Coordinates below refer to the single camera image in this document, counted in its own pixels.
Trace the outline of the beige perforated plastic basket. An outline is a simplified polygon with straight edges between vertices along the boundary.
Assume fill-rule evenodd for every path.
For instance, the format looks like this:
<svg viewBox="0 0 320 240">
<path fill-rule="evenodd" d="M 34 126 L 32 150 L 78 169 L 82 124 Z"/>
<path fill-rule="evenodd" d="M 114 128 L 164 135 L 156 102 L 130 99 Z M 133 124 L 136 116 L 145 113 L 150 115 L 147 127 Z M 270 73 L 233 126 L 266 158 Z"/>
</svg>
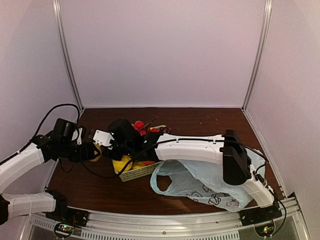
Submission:
<svg viewBox="0 0 320 240">
<path fill-rule="evenodd" d="M 154 126 L 158 130 L 160 130 L 161 127 L 167 127 L 166 125 L 158 125 Z M 135 180 L 141 177 L 145 177 L 148 175 L 151 175 L 156 167 L 160 164 L 159 162 L 155 161 L 143 161 L 145 164 L 145 167 L 142 167 L 140 169 L 131 169 L 127 172 L 123 172 L 122 174 L 119 175 L 120 179 L 122 182 L 128 182 L 131 180 Z"/>
</svg>

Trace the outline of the red lychee bunch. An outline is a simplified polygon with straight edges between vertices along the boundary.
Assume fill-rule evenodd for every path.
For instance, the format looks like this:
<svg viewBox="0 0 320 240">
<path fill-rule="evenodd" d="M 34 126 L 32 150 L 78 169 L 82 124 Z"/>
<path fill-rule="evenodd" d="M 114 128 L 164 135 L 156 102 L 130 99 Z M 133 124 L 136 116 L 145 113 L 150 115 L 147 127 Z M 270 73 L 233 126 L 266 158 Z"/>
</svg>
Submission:
<svg viewBox="0 0 320 240">
<path fill-rule="evenodd" d="M 151 119 L 147 123 L 144 123 L 141 120 L 137 120 L 135 123 L 132 123 L 132 127 L 142 136 L 144 137 L 148 133 L 159 133 L 160 131 L 156 127 L 152 127 L 152 124 L 158 117 Z"/>
</svg>

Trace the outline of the pale yellow wrinkled fruit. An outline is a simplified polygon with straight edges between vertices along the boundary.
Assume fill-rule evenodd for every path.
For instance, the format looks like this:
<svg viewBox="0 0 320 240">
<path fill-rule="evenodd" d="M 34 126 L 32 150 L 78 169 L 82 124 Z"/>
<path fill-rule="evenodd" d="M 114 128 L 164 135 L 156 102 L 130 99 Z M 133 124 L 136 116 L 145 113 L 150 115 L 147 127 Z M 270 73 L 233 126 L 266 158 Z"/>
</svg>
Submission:
<svg viewBox="0 0 320 240">
<path fill-rule="evenodd" d="M 90 159 L 90 162 L 97 162 L 102 156 L 102 149 L 100 145 L 95 144 L 94 145 L 94 153 L 93 153 L 93 159 Z"/>
</svg>

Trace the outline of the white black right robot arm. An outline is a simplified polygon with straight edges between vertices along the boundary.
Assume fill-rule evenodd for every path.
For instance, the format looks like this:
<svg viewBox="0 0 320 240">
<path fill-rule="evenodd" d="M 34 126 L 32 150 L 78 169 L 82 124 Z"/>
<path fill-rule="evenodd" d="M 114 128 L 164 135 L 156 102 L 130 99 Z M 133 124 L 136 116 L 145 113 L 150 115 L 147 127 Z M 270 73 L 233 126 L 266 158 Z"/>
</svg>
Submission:
<svg viewBox="0 0 320 240">
<path fill-rule="evenodd" d="M 249 202 L 259 206 L 256 216 L 266 221 L 276 212 L 275 193 L 233 130 L 214 136 L 177 136 L 163 131 L 140 133 L 128 120 L 107 128 L 107 155 L 130 157 L 133 163 L 156 162 L 150 186 L 159 195 L 186 197 L 230 212 Z"/>
</svg>

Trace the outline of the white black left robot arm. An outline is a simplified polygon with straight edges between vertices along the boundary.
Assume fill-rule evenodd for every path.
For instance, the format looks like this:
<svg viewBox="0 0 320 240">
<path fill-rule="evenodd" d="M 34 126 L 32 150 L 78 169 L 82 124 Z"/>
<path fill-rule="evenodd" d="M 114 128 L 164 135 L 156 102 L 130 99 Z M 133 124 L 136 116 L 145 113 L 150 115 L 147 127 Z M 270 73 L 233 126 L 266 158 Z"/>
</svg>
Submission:
<svg viewBox="0 0 320 240">
<path fill-rule="evenodd" d="M 72 218 L 65 196 L 56 191 L 31 194 L 7 194 L 5 189 L 25 173 L 50 160 L 67 159 L 71 163 L 96 160 L 102 155 L 93 142 L 82 140 L 82 130 L 59 118 L 47 135 L 36 135 L 12 156 L 0 163 L 0 223 L 33 213 L 53 213 L 61 222 Z"/>
</svg>

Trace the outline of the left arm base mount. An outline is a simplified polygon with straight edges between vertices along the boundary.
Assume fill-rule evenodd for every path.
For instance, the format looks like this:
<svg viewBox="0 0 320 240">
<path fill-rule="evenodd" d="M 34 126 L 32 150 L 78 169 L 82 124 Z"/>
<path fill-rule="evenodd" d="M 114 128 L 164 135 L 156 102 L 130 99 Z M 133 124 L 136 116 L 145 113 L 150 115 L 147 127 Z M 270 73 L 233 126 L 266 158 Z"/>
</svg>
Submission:
<svg viewBox="0 0 320 240">
<path fill-rule="evenodd" d="M 89 212 L 68 206 L 67 198 L 54 190 L 46 190 L 55 200 L 54 211 L 46 212 L 45 217 L 56 221 L 53 233 L 59 240 L 69 238 L 76 228 L 86 227 Z"/>
</svg>

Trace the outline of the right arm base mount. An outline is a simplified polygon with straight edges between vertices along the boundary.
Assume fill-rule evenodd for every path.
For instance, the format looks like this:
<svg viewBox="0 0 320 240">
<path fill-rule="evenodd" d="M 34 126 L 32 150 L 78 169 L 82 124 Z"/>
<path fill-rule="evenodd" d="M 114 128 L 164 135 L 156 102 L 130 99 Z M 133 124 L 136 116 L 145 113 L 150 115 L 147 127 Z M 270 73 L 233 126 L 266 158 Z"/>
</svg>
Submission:
<svg viewBox="0 0 320 240">
<path fill-rule="evenodd" d="M 254 225 L 255 233 L 264 239 L 271 238 L 276 232 L 275 219 L 282 217 L 282 211 L 277 200 L 268 207 L 255 207 L 239 212 L 242 226 Z"/>
</svg>

